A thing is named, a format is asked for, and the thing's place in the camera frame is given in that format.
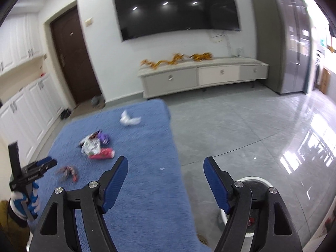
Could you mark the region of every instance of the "tv stand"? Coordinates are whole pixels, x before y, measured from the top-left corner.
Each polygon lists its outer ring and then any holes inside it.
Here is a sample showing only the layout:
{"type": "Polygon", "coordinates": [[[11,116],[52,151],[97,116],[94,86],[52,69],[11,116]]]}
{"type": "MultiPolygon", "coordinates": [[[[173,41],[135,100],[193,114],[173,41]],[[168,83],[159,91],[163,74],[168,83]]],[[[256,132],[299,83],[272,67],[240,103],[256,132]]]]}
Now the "tv stand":
{"type": "Polygon", "coordinates": [[[214,58],[196,62],[188,60],[156,70],[142,67],[144,98],[168,95],[198,88],[266,79],[269,65],[250,58],[214,58]]]}

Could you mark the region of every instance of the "candy wrapper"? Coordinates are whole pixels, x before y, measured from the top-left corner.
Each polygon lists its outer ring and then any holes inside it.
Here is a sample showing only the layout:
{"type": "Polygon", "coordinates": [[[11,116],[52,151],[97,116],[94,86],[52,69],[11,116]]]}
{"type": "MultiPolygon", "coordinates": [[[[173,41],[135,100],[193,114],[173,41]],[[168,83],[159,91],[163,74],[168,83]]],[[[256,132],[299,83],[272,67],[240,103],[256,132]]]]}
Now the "candy wrapper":
{"type": "Polygon", "coordinates": [[[104,134],[101,130],[98,131],[96,138],[99,138],[100,143],[103,145],[110,143],[110,137],[107,134],[104,134]]]}
{"type": "Polygon", "coordinates": [[[96,155],[90,155],[90,159],[112,159],[114,157],[115,151],[111,148],[101,149],[100,153],[96,155]]]}
{"type": "Polygon", "coordinates": [[[83,139],[79,142],[79,146],[80,146],[80,147],[83,147],[84,142],[85,142],[86,140],[96,138],[96,136],[97,136],[97,134],[99,133],[99,131],[94,132],[94,133],[92,133],[92,134],[86,136],[85,138],[83,138],[83,139]]]}
{"type": "Polygon", "coordinates": [[[91,156],[91,155],[97,155],[99,153],[100,153],[100,140],[98,138],[86,139],[82,146],[82,154],[91,156]]]}

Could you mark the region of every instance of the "metal screw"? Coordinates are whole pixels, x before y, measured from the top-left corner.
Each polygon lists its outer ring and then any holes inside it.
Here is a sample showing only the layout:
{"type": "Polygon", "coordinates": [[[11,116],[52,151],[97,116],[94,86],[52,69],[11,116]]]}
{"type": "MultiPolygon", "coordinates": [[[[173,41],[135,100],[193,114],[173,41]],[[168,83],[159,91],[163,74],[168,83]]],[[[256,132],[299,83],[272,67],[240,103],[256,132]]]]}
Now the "metal screw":
{"type": "Polygon", "coordinates": [[[89,183],[90,188],[95,188],[96,186],[98,186],[98,182],[96,182],[96,181],[92,181],[92,182],[89,183]]]}
{"type": "Polygon", "coordinates": [[[270,187],[268,190],[269,190],[270,193],[273,193],[273,194],[278,193],[278,190],[274,187],[270,187]]]}
{"type": "Polygon", "coordinates": [[[63,188],[61,188],[61,187],[55,189],[56,194],[60,194],[62,192],[63,192],[63,188]]]}
{"type": "Polygon", "coordinates": [[[237,188],[242,188],[244,186],[244,183],[242,181],[235,181],[235,186],[237,188]]]}

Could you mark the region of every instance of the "brown door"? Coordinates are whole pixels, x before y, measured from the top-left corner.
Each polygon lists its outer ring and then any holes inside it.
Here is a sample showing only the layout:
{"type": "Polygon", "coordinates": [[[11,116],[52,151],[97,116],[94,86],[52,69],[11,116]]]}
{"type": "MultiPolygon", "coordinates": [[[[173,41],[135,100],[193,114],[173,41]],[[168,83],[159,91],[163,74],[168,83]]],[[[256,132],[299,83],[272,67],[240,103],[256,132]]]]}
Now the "brown door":
{"type": "Polygon", "coordinates": [[[76,103],[100,96],[83,38],[77,7],[51,23],[52,36],[64,77],[76,103]]]}

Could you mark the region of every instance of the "cabinet handle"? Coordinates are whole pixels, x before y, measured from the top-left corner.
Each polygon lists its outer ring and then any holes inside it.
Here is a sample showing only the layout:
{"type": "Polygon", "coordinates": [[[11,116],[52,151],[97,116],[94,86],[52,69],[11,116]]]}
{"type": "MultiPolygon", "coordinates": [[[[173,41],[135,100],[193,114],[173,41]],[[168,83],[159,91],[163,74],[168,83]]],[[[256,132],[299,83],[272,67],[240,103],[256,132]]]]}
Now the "cabinet handle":
{"type": "Polygon", "coordinates": [[[17,106],[15,102],[13,102],[13,106],[14,106],[15,111],[17,111],[17,106]]]}
{"type": "Polygon", "coordinates": [[[15,113],[15,109],[14,109],[14,107],[13,107],[13,104],[11,103],[9,106],[11,107],[12,112],[15,113]]]}

